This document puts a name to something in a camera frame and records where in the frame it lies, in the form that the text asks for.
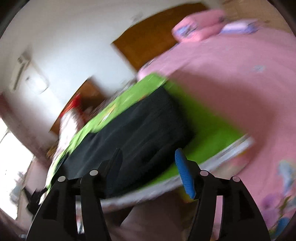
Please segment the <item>black pants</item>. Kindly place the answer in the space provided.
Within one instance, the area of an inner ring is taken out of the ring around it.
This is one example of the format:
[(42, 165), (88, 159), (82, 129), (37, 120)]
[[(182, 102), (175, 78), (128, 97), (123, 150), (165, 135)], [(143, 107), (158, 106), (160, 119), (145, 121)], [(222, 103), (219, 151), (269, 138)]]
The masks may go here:
[(71, 154), (62, 158), (57, 173), (68, 179), (84, 176), (122, 151), (117, 175), (106, 182), (106, 197), (138, 189), (157, 178), (175, 161), (175, 151), (194, 137), (177, 101), (159, 87), (132, 105), (102, 130), (88, 133)]

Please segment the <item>white pink floral quilt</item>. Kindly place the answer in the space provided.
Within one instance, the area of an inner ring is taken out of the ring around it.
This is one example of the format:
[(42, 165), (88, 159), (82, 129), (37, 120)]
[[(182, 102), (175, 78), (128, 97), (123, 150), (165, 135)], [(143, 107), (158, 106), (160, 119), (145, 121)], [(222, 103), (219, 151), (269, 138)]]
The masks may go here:
[(67, 149), (72, 138), (85, 125), (83, 114), (77, 108), (72, 108), (66, 111), (60, 120), (59, 139), (56, 148), (48, 151), (47, 156), (53, 162), (57, 157)]

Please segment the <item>green cartoon blanket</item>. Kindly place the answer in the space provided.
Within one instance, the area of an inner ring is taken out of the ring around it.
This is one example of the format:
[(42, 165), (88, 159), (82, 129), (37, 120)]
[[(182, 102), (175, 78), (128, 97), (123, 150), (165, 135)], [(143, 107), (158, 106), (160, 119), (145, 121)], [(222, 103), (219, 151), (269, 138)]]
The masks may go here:
[(157, 74), (150, 74), (117, 96), (68, 141), (67, 146), (55, 155), (45, 186), (52, 187), (50, 182), (62, 164), (62, 158), (71, 154), (87, 134), (101, 131), (114, 118), (160, 86), (184, 108), (185, 116), (196, 133), (185, 147), (186, 156), (210, 172), (225, 167), (230, 168), (233, 175), (241, 171), (244, 165), (235, 165), (233, 160), (253, 145), (253, 138), (214, 115), (211, 109), (198, 102), (182, 85)]

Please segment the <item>red pillow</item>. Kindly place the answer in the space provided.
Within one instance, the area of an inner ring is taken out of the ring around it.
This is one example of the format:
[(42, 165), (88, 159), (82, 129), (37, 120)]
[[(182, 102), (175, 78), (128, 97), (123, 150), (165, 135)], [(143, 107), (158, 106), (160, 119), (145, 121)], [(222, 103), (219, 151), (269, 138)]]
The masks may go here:
[(68, 111), (76, 109), (80, 113), (82, 112), (82, 101), (81, 101), (81, 95), (78, 93), (72, 97), (70, 102), (66, 105), (66, 107), (62, 110), (59, 117), (62, 118), (62, 116), (67, 113)]

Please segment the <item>left wooden headboard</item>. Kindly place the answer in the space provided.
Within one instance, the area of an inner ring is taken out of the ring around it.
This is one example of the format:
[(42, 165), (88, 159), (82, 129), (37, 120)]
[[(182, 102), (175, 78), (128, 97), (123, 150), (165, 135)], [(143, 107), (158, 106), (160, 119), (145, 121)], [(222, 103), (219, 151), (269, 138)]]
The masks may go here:
[(89, 107), (99, 106), (104, 100), (106, 100), (106, 98), (107, 96), (94, 82), (93, 78), (88, 78), (78, 88), (78, 90), (74, 93), (74, 95), (70, 98), (65, 107), (62, 109), (58, 118), (50, 128), (50, 132), (54, 133), (57, 136), (59, 135), (61, 118), (70, 108), (78, 108), (82, 112)]

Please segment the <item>wooden headboard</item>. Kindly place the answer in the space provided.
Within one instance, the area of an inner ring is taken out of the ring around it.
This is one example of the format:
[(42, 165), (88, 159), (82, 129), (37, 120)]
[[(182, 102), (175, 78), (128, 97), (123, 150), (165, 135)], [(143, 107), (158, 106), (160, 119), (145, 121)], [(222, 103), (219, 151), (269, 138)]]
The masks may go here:
[(203, 3), (187, 3), (152, 15), (125, 30), (112, 42), (136, 70), (177, 44), (171, 30), (184, 17), (208, 10)]
[(54, 133), (57, 136), (59, 135), (61, 118), (70, 108), (78, 108), (82, 112), (89, 107), (99, 106), (104, 100), (106, 100), (106, 98), (107, 96), (94, 82), (93, 78), (88, 78), (78, 88), (78, 90), (74, 93), (74, 95), (70, 98), (65, 107), (62, 109), (58, 118), (50, 128), (50, 132)]

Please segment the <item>white air conditioner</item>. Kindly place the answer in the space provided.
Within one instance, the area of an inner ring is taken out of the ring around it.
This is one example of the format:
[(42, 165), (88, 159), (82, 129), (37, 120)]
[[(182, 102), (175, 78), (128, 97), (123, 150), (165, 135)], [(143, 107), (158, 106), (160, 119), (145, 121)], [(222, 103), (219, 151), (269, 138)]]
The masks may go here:
[(30, 64), (30, 59), (23, 54), (17, 59), (15, 67), (11, 74), (11, 80), (10, 80), (10, 86), (9, 86), (9, 89), (11, 92), (15, 92), (17, 90), (18, 85), (22, 80), (23, 74), (25, 73), (29, 64)]

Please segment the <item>pink bed sheet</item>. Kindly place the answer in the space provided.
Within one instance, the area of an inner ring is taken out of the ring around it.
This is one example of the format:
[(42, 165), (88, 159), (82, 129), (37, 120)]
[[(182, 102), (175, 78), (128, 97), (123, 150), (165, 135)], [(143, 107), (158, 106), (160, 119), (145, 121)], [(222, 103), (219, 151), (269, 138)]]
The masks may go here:
[(295, 213), (295, 36), (262, 28), (181, 43), (145, 64), (188, 90), (255, 144), (239, 176), (272, 238)]

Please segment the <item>right wooden headboard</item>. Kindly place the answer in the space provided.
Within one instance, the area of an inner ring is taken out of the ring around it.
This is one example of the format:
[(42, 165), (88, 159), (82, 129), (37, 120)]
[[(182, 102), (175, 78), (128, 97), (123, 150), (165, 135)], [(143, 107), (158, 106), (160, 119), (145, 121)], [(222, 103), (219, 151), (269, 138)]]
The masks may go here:
[(125, 30), (112, 42), (136, 70), (177, 44), (171, 30), (184, 17), (208, 10), (203, 3), (187, 3), (152, 15)]

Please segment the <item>purple white pillow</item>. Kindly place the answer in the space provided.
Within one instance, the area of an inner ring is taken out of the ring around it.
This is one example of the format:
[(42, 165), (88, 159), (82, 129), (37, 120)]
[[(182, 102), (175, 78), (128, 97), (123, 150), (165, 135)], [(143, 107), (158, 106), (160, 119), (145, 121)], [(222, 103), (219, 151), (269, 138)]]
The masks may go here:
[(259, 29), (258, 20), (245, 19), (227, 23), (220, 34), (251, 34)]

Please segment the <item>rolled pink quilt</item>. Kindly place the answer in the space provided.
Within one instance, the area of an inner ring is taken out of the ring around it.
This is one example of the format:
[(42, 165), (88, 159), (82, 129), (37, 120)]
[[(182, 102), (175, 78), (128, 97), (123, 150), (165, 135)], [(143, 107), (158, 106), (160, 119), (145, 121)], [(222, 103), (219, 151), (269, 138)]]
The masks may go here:
[(171, 33), (179, 43), (199, 42), (219, 34), (225, 25), (225, 12), (211, 9), (186, 16), (173, 27)]

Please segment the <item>light wooden wardrobe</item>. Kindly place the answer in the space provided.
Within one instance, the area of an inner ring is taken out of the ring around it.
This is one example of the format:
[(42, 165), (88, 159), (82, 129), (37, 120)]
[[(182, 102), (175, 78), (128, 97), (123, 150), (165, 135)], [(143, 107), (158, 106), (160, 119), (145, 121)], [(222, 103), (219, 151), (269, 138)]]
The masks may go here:
[(268, 1), (222, 1), (222, 7), (230, 20), (258, 19), (270, 27), (284, 27), (287, 22)]

